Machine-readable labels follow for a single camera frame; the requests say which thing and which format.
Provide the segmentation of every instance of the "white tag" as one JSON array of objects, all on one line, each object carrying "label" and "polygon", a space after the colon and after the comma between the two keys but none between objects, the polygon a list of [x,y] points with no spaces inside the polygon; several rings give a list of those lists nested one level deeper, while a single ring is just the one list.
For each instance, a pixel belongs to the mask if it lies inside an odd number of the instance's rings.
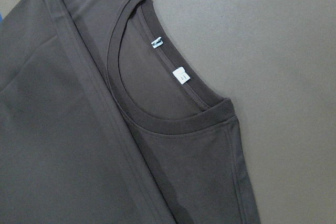
[{"label": "white tag", "polygon": [[155,41],[153,41],[151,44],[154,48],[157,48],[163,44],[163,41],[161,40],[161,37],[159,37]]},{"label": "white tag", "polygon": [[187,80],[190,80],[190,76],[185,72],[183,67],[174,70],[173,75],[179,80],[180,84],[184,84]]}]

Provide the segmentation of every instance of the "garment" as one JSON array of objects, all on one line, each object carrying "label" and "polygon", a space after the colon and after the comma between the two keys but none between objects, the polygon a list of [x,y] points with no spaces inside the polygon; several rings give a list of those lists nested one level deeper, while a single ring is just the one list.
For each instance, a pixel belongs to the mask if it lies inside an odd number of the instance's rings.
[{"label": "garment", "polygon": [[152,0],[21,0],[0,24],[0,146],[1,223],[260,223],[231,99]]}]

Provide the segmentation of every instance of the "gray surface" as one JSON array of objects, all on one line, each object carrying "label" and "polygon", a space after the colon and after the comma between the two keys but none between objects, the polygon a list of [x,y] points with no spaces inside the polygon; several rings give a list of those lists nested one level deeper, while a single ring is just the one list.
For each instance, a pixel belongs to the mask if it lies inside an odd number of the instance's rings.
[{"label": "gray surface", "polygon": [[[19,0],[0,0],[5,16]],[[231,97],[262,223],[336,223],[335,0],[154,0],[203,80]]]}]

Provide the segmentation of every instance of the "t-shirt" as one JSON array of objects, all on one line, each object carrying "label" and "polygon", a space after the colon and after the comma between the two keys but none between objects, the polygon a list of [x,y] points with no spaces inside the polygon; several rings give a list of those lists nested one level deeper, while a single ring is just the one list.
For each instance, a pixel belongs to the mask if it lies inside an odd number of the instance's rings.
[{"label": "t-shirt", "polygon": [[0,213],[260,223],[231,99],[174,47],[152,0],[21,0],[0,24]]}]

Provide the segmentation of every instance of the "dark gray fabric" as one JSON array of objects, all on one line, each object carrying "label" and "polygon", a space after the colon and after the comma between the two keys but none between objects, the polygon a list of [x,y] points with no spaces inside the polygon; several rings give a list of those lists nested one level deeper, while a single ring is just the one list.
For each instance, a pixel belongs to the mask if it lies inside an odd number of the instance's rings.
[{"label": "dark gray fabric", "polygon": [[0,24],[0,146],[1,223],[260,223],[231,100],[151,0],[21,0]]}]

